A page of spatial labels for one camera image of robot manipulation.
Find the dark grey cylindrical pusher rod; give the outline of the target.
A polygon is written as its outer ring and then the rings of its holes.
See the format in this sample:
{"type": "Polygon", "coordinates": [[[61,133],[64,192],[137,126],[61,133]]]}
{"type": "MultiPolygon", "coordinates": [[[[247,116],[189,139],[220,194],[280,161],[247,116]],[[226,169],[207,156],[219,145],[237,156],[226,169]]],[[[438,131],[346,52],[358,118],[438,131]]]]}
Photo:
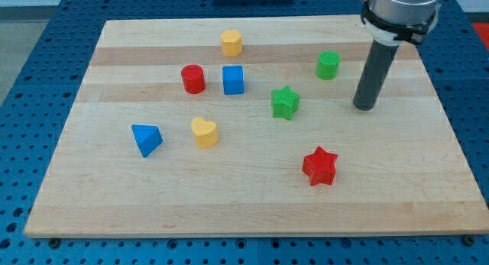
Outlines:
{"type": "Polygon", "coordinates": [[[372,42],[353,98],[354,107],[370,111],[375,106],[398,47],[372,42]]]}

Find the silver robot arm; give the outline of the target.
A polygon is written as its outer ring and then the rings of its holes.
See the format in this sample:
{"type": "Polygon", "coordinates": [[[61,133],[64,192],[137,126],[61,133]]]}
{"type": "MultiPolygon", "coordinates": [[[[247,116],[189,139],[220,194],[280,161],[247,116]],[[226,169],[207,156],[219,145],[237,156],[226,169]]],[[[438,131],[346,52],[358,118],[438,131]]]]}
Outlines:
{"type": "Polygon", "coordinates": [[[371,110],[399,46],[420,45],[438,22],[440,0],[362,0],[361,23],[373,37],[353,105],[371,110]]]}

